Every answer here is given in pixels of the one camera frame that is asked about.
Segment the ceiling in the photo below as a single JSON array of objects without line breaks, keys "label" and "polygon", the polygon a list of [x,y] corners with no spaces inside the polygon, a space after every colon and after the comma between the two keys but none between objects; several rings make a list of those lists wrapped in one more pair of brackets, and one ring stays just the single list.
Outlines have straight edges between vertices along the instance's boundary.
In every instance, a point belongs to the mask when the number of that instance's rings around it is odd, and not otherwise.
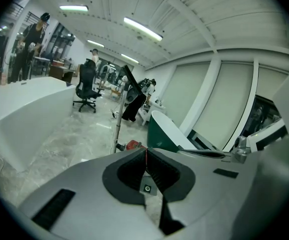
[{"label": "ceiling", "polygon": [[[283,10],[272,0],[34,0],[81,40],[125,54],[143,67],[219,47],[289,48]],[[88,12],[61,5],[87,5]],[[124,23],[129,17],[163,36],[158,42]]]}]

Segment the black monitor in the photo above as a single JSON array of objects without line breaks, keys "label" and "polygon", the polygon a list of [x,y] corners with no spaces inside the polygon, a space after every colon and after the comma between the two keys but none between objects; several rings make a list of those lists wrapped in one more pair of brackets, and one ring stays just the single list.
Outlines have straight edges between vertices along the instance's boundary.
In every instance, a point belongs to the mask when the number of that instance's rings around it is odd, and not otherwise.
[{"label": "black monitor", "polygon": [[140,89],[139,85],[137,84],[137,81],[135,80],[135,78],[134,78],[133,74],[131,73],[129,67],[127,65],[124,65],[121,69],[124,71],[126,77],[129,80],[129,84],[134,88],[134,90],[136,91],[136,94],[137,95],[141,94],[142,93],[141,89]]}]

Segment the red object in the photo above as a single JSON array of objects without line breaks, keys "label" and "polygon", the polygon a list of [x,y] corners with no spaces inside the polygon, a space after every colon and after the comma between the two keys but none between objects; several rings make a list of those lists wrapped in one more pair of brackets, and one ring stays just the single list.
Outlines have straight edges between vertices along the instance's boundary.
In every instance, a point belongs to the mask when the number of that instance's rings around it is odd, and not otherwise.
[{"label": "red object", "polygon": [[133,149],[136,149],[137,146],[138,146],[139,142],[135,141],[135,140],[131,140],[129,141],[129,143],[126,145],[126,150],[133,150]]}]

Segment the roller shade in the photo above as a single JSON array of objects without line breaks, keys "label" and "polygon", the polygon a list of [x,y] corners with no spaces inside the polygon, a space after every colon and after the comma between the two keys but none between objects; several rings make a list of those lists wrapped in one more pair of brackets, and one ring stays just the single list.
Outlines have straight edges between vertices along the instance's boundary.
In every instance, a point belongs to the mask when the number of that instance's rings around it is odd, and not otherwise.
[{"label": "roller shade", "polygon": [[191,108],[210,63],[180,65],[163,95],[167,116],[179,127]]},{"label": "roller shade", "polygon": [[245,110],[253,70],[251,64],[222,63],[210,98],[193,127],[220,150],[231,138]]},{"label": "roller shade", "polygon": [[272,101],[274,94],[287,76],[287,74],[259,66],[258,85],[255,93]]}]

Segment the black chair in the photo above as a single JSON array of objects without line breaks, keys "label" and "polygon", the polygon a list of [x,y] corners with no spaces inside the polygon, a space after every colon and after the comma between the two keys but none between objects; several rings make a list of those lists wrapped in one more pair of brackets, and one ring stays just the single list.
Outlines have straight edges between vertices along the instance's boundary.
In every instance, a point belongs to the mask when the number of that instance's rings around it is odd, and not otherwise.
[{"label": "black chair", "polygon": [[88,99],[96,99],[101,96],[99,93],[103,88],[97,88],[98,92],[93,90],[94,77],[96,75],[96,64],[92,60],[88,60],[84,65],[80,66],[80,79],[79,84],[75,88],[76,95],[81,98],[80,101],[74,101],[75,103],[82,103],[79,108],[79,112],[81,109],[87,105],[93,109],[93,112],[96,113],[96,101],[88,101]]}]

